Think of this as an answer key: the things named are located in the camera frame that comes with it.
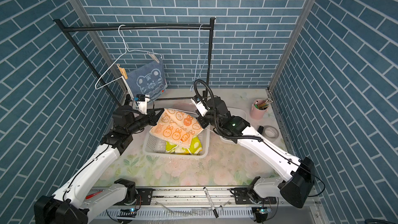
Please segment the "black object beside tape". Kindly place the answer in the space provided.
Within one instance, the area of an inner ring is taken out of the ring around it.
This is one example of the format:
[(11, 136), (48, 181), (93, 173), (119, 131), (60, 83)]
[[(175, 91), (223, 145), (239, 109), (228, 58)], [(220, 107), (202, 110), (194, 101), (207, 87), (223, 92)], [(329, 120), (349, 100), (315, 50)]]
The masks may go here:
[(258, 129), (257, 129), (257, 131), (258, 131), (260, 134), (263, 134), (264, 126), (259, 126)]

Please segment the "white perforated plastic basket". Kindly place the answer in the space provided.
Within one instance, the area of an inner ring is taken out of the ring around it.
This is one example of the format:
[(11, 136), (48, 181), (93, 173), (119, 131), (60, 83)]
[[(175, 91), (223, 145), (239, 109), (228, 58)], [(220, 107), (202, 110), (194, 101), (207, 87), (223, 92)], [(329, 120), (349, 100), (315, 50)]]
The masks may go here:
[(148, 156), (157, 156), (157, 157), (169, 157), (169, 158), (181, 158), (181, 159), (202, 159), (205, 158), (208, 154), (209, 150), (209, 142), (210, 142), (210, 131), (206, 129), (199, 134), (199, 140), (202, 144), (202, 151), (200, 151), (197, 155), (177, 155), (166, 152), (166, 141), (161, 140), (149, 132), (147, 132), (144, 145), (143, 145), (143, 153)]

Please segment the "white rectangular tray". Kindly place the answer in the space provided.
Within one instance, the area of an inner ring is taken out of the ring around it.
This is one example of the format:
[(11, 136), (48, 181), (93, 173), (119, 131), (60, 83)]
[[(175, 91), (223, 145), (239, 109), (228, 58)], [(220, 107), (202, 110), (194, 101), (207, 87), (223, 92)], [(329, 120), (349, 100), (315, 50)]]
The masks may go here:
[[(247, 114), (244, 110), (234, 107), (228, 107), (228, 110), (230, 111), (232, 116), (239, 116), (242, 117), (244, 120), (247, 120)], [(233, 141), (227, 140), (223, 137), (220, 137), (220, 140), (225, 144), (234, 145)]]

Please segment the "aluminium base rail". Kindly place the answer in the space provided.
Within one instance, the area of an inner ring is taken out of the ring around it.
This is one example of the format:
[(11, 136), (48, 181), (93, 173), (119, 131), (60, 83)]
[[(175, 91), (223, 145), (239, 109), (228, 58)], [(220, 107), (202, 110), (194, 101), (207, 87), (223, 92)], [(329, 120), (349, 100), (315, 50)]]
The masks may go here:
[[(199, 187), (139, 187), (141, 202), (135, 206), (116, 203), (95, 219), (112, 219), (121, 223), (134, 220), (215, 219), (205, 196), (204, 186)], [(284, 211), (296, 213), (299, 208), (289, 204), (282, 196), (252, 200), (245, 187), (206, 187), (217, 209), (219, 219), (245, 218), (263, 223)], [(107, 188), (93, 188), (89, 195)]]

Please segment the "roll of tape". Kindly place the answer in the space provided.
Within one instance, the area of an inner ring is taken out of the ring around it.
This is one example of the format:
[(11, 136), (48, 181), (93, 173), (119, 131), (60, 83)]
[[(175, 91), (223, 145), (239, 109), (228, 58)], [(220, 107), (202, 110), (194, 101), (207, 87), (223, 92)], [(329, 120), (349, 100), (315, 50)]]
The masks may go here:
[(269, 139), (269, 140), (277, 140), (279, 137), (279, 131), (277, 128), (267, 125), (264, 126), (264, 131), (263, 131), (264, 136)]

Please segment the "black marker on rail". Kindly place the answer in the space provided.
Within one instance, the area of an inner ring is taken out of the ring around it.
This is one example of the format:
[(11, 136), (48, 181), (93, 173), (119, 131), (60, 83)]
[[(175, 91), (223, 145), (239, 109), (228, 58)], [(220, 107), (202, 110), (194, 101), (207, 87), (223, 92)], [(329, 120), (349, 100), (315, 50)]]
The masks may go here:
[(214, 203), (213, 203), (213, 201), (212, 201), (212, 199), (210, 197), (210, 194), (209, 194), (207, 188), (204, 187), (203, 190), (204, 190), (205, 196), (206, 196), (206, 198), (207, 198), (207, 200), (208, 200), (208, 202), (210, 204), (211, 210), (212, 210), (215, 218), (218, 218), (219, 215), (218, 215), (217, 209), (216, 209), (216, 207), (215, 207), (215, 205), (214, 205)]

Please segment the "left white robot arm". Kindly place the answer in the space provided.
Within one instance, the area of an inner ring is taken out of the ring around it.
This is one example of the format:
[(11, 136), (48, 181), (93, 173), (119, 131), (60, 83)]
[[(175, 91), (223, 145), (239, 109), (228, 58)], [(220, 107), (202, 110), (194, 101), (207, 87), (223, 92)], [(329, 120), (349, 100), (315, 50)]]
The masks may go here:
[(127, 179), (116, 180), (91, 198), (87, 195), (107, 168), (129, 147), (133, 136), (148, 125), (156, 126), (163, 112), (163, 108), (154, 108), (142, 114), (129, 105), (117, 108), (113, 113), (113, 127), (102, 137), (82, 168), (51, 196), (42, 196), (36, 201), (36, 223), (88, 224), (116, 203), (127, 206), (140, 203), (135, 183)]

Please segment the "yellow green towel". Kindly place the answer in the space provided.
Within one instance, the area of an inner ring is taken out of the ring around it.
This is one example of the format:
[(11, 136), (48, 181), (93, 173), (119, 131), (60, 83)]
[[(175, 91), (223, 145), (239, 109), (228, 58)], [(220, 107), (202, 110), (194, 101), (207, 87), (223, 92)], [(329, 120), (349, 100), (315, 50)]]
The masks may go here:
[(197, 136), (193, 137), (189, 148), (184, 148), (166, 141), (166, 153), (176, 155), (198, 155), (202, 150), (202, 143)]

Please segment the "beige clothespin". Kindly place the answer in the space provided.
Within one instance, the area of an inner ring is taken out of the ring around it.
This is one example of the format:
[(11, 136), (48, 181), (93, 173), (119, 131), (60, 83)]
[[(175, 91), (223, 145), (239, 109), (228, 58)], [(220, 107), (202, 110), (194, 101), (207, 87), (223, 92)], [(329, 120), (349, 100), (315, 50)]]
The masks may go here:
[(123, 78), (125, 80), (127, 80), (128, 79), (128, 75), (127, 75), (127, 72), (126, 72), (125, 68), (121, 67), (120, 64), (117, 64), (117, 68), (118, 68), (119, 72), (121, 73), (121, 75), (123, 76)]
[(160, 63), (160, 60), (157, 58), (155, 54), (148, 53), (148, 55), (152, 58), (152, 60), (154, 60), (157, 63)]

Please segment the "light blue wire hanger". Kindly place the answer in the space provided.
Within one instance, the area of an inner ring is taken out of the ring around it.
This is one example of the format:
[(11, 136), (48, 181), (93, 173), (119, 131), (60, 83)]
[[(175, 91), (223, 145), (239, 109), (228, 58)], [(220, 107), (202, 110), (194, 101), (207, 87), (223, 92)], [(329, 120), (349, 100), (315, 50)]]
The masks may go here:
[(190, 85), (190, 92), (193, 92), (194, 86), (193, 83), (195, 80), (200, 79), (202, 71), (204, 69), (204, 63), (206, 61), (207, 56), (204, 58), (203, 63), (200, 64), (201, 61), (201, 55), (202, 55), (202, 48), (205, 44), (208, 44), (209, 38), (205, 39), (203, 42), (201, 41), (201, 31), (204, 29), (204, 24), (201, 24), (198, 30), (198, 54), (197, 54), (197, 60), (195, 63), (195, 68), (194, 68), (194, 76), (192, 79), (192, 83)]

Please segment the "red marker on rail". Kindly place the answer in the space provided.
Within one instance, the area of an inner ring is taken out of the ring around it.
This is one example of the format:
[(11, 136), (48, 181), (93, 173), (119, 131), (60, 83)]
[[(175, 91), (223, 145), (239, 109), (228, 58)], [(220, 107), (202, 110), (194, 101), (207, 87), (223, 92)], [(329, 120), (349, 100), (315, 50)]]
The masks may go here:
[(86, 200), (89, 200), (89, 199), (91, 199), (91, 198), (93, 198), (93, 197), (95, 197), (95, 196), (101, 194), (102, 192), (103, 192), (103, 191), (100, 190), (100, 191), (96, 191), (96, 192), (94, 192), (94, 193), (92, 193), (92, 194), (90, 194), (90, 195), (87, 195), (87, 196), (86, 196)]

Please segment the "pink metal pen bucket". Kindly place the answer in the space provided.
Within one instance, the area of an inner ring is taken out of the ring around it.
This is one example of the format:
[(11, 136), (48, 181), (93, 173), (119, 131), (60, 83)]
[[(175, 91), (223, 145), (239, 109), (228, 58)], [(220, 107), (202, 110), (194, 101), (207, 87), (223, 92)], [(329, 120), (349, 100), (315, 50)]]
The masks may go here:
[(250, 109), (250, 113), (249, 113), (252, 119), (260, 120), (260, 119), (263, 118), (263, 116), (265, 115), (265, 113), (268, 112), (268, 108), (265, 109), (265, 110), (259, 110), (259, 109), (256, 108), (256, 104), (257, 104), (258, 102), (262, 102), (262, 101), (264, 101), (264, 100), (263, 100), (263, 99), (256, 99), (256, 100), (254, 100), (254, 102), (253, 102), (253, 104), (252, 104), (252, 106), (251, 106), (251, 109)]

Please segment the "blue bear towel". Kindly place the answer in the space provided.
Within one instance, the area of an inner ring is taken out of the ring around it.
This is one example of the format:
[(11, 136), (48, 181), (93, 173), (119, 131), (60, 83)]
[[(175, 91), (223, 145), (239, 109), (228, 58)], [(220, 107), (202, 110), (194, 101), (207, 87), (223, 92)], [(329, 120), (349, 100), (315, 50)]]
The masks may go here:
[(167, 89), (162, 59), (128, 72), (126, 84), (134, 96), (144, 94), (156, 100)]

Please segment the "bundle of coloured pencils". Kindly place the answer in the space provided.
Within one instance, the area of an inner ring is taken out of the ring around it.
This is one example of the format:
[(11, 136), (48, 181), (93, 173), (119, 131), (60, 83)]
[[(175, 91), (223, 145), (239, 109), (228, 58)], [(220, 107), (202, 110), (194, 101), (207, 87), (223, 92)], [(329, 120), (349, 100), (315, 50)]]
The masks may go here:
[(256, 104), (256, 108), (259, 109), (259, 110), (265, 110), (271, 105), (272, 102), (273, 102), (272, 99), (266, 99), (266, 100), (264, 100), (262, 102), (258, 102)]

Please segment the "orange bunny towel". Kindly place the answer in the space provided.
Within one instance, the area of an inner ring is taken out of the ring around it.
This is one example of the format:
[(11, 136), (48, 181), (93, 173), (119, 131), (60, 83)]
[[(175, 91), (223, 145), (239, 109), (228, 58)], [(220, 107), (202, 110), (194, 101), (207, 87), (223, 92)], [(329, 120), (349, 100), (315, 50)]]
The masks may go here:
[(150, 134), (169, 143), (189, 148), (192, 139), (197, 137), (203, 128), (196, 118), (179, 110), (165, 109)]

